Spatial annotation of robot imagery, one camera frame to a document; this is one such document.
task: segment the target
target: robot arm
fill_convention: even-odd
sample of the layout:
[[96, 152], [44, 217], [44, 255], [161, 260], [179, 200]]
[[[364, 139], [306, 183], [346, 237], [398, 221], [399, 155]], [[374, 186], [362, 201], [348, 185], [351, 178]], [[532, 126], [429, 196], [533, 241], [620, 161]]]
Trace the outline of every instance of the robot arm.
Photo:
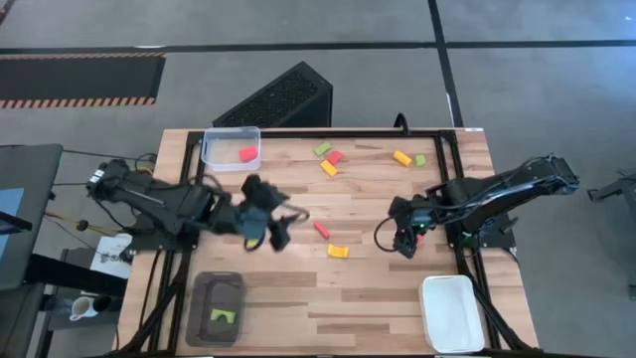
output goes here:
[[293, 207], [297, 214], [274, 220], [271, 213], [278, 206], [285, 206], [289, 196], [257, 175], [245, 179], [241, 187], [245, 199], [237, 206], [232, 205], [232, 194], [224, 191], [216, 178], [209, 177], [216, 187], [173, 185], [155, 180], [147, 173], [131, 171], [125, 161], [115, 159], [99, 166], [86, 189], [88, 196], [104, 210], [102, 201], [121, 202], [140, 213], [132, 227], [124, 228], [133, 236], [127, 248], [129, 255], [145, 250], [194, 249], [202, 230], [242, 235], [246, 243], [258, 242], [248, 249], [252, 251], [262, 244], [269, 229], [271, 245], [282, 251], [290, 240], [287, 227], [309, 217], [307, 211]]
[[393, 247], [407, 258], [415, 254], [417, 237], [438, 225], [460, 223], [463, 233], [479, 235], [499, 215], [543, 195], [567, 195], [578, 188], [578, 178], [562, 158], [530, 159], [518, 168], [491, 177], [459, 178], [429, 188], [411, 200], [395, 197], [389, 217], [397, 230]]

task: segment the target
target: clear plastic container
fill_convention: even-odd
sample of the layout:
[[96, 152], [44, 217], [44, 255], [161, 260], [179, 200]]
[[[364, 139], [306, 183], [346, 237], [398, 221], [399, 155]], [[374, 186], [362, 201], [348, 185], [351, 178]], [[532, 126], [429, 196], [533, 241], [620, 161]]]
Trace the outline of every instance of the clear plastic container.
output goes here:
[[[241, 162], [239, 152], [254, 146], [256, 158]], [[260, 168], [260, 129], [254, 126], [210, 128], [201, 143], [201, 160], [214, 171], [241, 171]]]
[[427, 277], [419, 287], [419, 303], [426, 342], [434, 350], [456, 354], [484, 348], [484, 331], [468, 277]]

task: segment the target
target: wooden table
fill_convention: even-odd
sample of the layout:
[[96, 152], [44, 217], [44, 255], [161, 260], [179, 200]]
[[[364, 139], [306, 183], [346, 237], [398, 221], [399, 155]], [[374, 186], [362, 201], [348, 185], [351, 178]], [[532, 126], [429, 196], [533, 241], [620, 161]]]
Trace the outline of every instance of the wooden table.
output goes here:
[[[187, 133], [182, 129], [164, 132], [156, 178], [179, 181]], [[457, 129], [457, 137], [465, 175], [494, 174], [484, 132]], [[269, 245], [248, 254], [241, 238], [202, 234], [190, 265], [178, 355], [433, 353], [424, 339], [417, 287], [427, 276], [456, 274], [443, 229], [428, 233], [412, 260], [384, 253], [373, 241], [373, 230], [386, 217], [393, 196], [410, 197], [440, 182], [433, 141], [328, 139], [333, 149], [344, 154], [333, 178], [322, 170], [321, 159], [313, 153], [323, 141], [262, 139], [262, 164], [257, 173], [290, 194], [290, 204], [307, 208], [311, 219], [291, 229], [292, 242], [279, 254]], [[393, 160], [395, 150], [413, 158], [425, 154], [427, 163], [403, 167]], [[446, 158], [451, 168], [449, 153]], [[235, 200], [242, 198], [239, 188], [245, 172], [215, 175], [226, 190], [235, 193]], [[314, 220], [331, 232], [330, 243], [349, 247], [348, 259], [327, 257], [328, 243], [313, 229]], [[381, 229], [381, 244], [391, 244], [394, 230], [393, 223]], [[536, 346], [517, 264], [499, 249], [484, 249], [482, 255], [494, 305], [523, 340]], [[153, 253], [134, 259], [119, 319], [122, 343], [137, 330], [153, 259]], [[147, 312], [156, 301], [161, 259], [159, 263]], [[201, 271], [221, 270], [240, 272], [248, 286], [241, 336], [229, 349], [190, 347], [185, 332], [192, 282]], [[171, 317], [169, 307], [160, 348], [166, 347]]]

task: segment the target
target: concrete floor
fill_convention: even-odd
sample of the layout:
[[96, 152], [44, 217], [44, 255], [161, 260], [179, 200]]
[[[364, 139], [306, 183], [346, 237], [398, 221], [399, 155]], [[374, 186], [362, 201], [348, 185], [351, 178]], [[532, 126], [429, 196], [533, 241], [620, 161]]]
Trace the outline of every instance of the concrete floor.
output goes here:
[[[447, 41], [636, 35], [631, 1], [438, 3]], [[0, 48], [432, 41], [430, 24], [426, 2], [416, 0], [18, 0], [0, 26]], [[636, 166], [635, 55], [634, 48], [449, 51], [465, 125], [485, 127], [497, 170], [555, 152], [581, 176], [574, 196], [514, 212], [531, 312], [549, 351], [631, 357], [636, 348], [636, 303], [626, 289], [636, 277], [633, 218], [621, 198], [591, 204], [584, 193], [614, 180], [616, 169]], [[1, 110], [0, 144], [155, 151], [164, 128], [207, 127], [299, 61], [334, 85], [335, 126], [388, 126], [398, 111], [411, 126], [450, 125], [435, 50], [170, 54], [156, 105]], [[65, 154], [58, 181], [83, 181], [99, 162]], [[109, 224], [81, 188], [57, 193], [53, 210]], [[36, 251], [58, 256], [80, 246], [45, 224]], [[112, 334], [112, 327], [57, 334], [50, 356], [103, 353]]]

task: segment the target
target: caution stripe mat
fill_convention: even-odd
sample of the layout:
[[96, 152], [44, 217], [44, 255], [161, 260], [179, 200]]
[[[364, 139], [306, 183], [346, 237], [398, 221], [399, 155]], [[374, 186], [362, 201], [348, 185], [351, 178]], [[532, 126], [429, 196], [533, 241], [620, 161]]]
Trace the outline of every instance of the caution stripe mat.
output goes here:
[[165, 54], [0, 57], [0, 108], [148, 105]]

